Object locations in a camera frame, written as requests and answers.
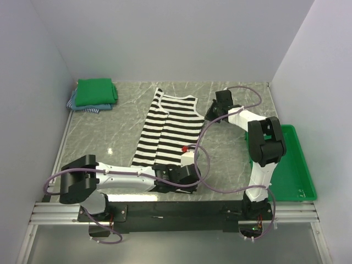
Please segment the blue white striped tank top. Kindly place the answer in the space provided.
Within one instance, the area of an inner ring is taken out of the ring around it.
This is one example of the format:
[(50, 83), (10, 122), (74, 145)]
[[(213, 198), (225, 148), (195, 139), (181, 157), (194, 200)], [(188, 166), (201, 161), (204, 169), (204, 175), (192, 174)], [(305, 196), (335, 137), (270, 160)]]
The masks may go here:
[(100, 110), (93, 107), (93, 106), (81, 106), (78, 107), (75, 104), (73, 104), (72, 100), (69, 100), (68, 103), (66, 104), (66, 107), (72, 111), (75, 112), (88, 112), (88, 113), (94, 113), (94, 114), (99, 114)]

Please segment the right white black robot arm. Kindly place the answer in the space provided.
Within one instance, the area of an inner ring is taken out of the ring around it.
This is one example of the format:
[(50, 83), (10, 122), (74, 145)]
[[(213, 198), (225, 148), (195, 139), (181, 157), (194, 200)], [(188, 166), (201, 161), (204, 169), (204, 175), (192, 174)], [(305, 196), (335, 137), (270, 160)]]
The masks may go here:
[(277, 117), (263, 117), (235, 105), (230, 90), (216, 92), (216, 98), (208, 109), (205, 119), (225, 120), (247, 132), (252, 171), (249, 188), (244, 191), (241, 212), (247, 219), (254, 219), (265, 211), (268, 204), (268, 187), (272, 174), (285, 156), (287, 148)]

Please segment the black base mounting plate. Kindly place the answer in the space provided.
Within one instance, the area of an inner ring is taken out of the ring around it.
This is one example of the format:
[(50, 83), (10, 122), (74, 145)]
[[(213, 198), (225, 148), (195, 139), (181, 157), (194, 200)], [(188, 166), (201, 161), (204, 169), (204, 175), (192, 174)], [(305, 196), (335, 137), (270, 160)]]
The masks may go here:
[(270, 203), (253, 209), (240, 200), (110, 202), (108, 213), (95, 217), (100, 223), (112, 222), (113, 229), (122, 234), (196, 230), (238, 232), (241, 221), (269, 221), (272, 218)]

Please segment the black white striped tank top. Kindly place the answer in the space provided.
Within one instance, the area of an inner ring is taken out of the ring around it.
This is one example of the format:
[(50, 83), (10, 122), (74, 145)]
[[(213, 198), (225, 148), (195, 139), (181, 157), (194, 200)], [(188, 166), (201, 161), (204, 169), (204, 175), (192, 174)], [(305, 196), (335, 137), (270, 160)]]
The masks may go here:
[(131, 163), (133, 168), (163, 164), (183, 167), (183, 149), (197, 143), (204, 117), (196, 110), (198, 98), (174, 97), (157, 88)]

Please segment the folded blue tank top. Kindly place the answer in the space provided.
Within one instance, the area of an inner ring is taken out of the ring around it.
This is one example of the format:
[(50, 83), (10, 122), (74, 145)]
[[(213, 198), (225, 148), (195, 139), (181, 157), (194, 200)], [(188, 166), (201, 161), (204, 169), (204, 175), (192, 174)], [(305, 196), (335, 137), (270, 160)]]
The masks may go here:
[(77, 106), (75, 104), (76, 91), (73, 91), (71, 94), (71, 98), (67, 103), (67, 108), (72, 111), (83, 111), (89, 113), (99, 114), (100, 111), (108, 111), (113, 109), (112, 104), (97, 104), (97, 105), (87, 105), (87, 106)]

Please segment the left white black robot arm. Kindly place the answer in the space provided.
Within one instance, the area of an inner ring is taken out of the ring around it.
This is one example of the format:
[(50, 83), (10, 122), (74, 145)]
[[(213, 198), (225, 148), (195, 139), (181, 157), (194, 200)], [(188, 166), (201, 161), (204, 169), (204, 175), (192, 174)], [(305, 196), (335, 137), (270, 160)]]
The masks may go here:
[(194, 164), (155, 163), (146, 167), (117, 167), (96, 161), (95, 155), (80, 157), (62, 167), (59, 202), (80, 204), (97, 221), (110, 214), (102, 189), (133, 189), (157, 193), (193, 193), (199, 177)]

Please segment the green tank top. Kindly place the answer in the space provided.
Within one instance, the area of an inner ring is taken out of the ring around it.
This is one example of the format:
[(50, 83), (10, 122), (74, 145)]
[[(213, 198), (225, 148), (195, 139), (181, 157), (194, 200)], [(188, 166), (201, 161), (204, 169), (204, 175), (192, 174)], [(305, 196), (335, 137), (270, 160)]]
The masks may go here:
[(117, 100), (117, 90), (111, 79), (78, 80), (75, 96), (76, 106), (111, 105), (115, 104)]

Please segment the green plastic tray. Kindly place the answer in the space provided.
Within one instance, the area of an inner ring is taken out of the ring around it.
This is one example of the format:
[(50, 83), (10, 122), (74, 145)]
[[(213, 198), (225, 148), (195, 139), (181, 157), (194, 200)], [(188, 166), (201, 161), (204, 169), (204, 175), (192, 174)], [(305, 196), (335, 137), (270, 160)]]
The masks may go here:
[(282, 125), (286, 154), (279, 163), (262, 167), (250, 160), (252, 173), (249, 185), (262, 184), (269, 187), (275, 200), (280, 202), (315, 201), (316, 190), (292, 125)]

